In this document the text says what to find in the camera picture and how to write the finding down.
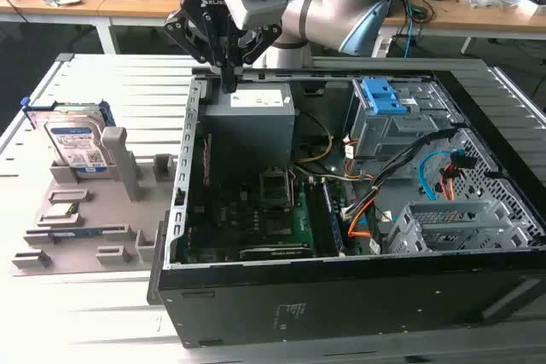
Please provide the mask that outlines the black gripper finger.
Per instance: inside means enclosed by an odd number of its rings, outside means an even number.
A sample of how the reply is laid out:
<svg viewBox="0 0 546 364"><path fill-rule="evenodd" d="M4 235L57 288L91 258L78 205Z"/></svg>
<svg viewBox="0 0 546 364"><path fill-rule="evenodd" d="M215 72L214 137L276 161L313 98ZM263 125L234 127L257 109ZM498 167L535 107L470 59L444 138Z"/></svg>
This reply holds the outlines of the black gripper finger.
<svg viewBox="0 0 546 364"><path fill-rule="evenodd" d="M254 63L282 34L280 23L259 26L248 32L229 23L228 28L228 92L236 91L244 64Z"/></svg>
<svg viewBox="0 0 546 364"><path fill-rule="evenodd" d="M229 92L229 68L225 46L211 9L178 9L164 24L166 34L195 60L207 62L221 78L223 92Z"/></svg>

